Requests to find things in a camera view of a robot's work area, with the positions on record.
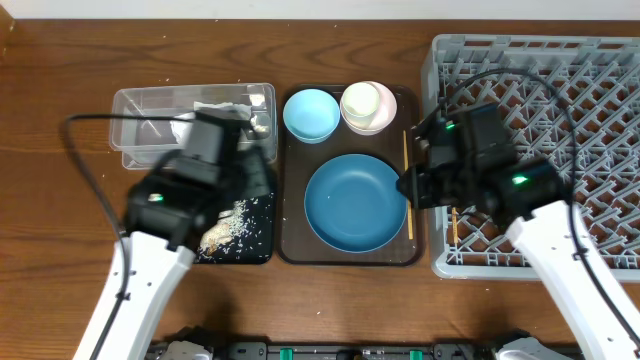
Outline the pile of white rice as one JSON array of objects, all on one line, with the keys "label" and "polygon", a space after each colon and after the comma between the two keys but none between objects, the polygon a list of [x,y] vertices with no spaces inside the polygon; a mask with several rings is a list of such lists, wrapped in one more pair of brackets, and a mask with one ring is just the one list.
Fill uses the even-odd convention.
[{"label": "pile of white rice", "polygon": [[270,220],[259,198],[240,200],[223,211],[201,238],[199,262],[244,261],[262,258],[268,243]]}]

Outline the white napkin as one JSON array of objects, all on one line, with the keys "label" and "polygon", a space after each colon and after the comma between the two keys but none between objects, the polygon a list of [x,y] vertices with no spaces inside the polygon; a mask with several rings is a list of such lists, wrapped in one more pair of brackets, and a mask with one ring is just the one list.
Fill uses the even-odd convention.
[{"label": "white napkin", "polygon": [[195,119],[195,112],[202,109],[218,109],[225,111],[235,111],[242,120],[249,120],[251,117],[251,107],[244,104],[236,104],[232,102],[222,102],[218,104],[208,104],[195,101],[194,110],[182,115],[178,115],[174,120],[170,121],[171,132],[178,144],[183,144],[190,133],[191,121]]}]

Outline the pink bowl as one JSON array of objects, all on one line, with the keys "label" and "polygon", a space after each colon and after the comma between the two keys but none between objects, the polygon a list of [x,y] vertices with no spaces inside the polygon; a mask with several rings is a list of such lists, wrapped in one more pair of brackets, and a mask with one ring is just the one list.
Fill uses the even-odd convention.
[{"label": "pink bowl", "polygon": [[362,81],[362,82],[369,82],[378,90],[380,94],[379,108],[375,114],[375,117],[373,118],[373,121],[366,128],[359,128],[359,127],[356,127],[354,124],[350,123],[343,115],[343,112],[341,109],[341,99],[340,99],[340,112],[347,126],[351,130],[353,130],[355,133],[359,135],[372,136],[380,133],[382,130],[384,130],[393,122],[397,113],[397,101],[393,93],[391,92],[391,90],[385,85],[382,85],[381,83],[374,82],[374,81]]}]

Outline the dark blue plate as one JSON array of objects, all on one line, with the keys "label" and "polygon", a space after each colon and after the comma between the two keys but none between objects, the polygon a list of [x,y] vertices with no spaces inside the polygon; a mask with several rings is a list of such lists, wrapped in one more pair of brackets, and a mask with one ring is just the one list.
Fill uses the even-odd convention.
[{"label": "dark blue plate", "polygon": [[408,206],[396,189],[398,173],[365,154],[337,156],[311,176],[304,211],[311,230],[328,246],[368,253],[390,243],[404,226]]}]

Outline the cream plastic cup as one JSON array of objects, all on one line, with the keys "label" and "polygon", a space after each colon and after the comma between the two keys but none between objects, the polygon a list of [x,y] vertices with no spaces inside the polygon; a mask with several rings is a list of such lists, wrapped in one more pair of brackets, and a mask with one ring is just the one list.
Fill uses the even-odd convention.
[{"label": "cream plastic cup", "polygon": [[366,128],[379,108],[380,94],[369,82],[358,82],[346,88],[341,97],[344,117],[356,127]]}]

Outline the light blue bowl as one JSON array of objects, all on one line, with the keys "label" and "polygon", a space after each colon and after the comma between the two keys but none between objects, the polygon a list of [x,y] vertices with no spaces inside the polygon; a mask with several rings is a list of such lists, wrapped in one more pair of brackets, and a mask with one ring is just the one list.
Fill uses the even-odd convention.
[{"label": "light blue bowl", "polygon": [[287,130],[307,144],[327,140],[338,127],[340,119],[338,102],[328,92],[320,89],[296,92],[286,101],[283,109]]}]

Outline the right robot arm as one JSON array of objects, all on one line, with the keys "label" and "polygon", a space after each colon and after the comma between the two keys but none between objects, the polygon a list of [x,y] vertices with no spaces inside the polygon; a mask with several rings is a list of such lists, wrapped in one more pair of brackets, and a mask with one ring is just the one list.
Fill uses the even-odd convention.
[{"label": "right robot arm", "polygon": [[396,187],[416,209],[473,206],[546,287],[587,359],[636,359],[639,311],[598,254],[571,188],[544,158],[509,145],[409,167]]}]

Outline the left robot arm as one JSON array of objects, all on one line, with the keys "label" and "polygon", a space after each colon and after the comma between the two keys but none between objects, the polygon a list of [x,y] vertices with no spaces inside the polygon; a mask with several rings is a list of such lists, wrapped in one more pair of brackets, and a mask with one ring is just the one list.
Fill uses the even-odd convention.
[{"label": "left robot arm", "polygon": [[273,171],[260,148],[205,157],[166,153],[128,195],[128,226],[74,356],[141,359],[164,309],[220,213],[267,195]]}]

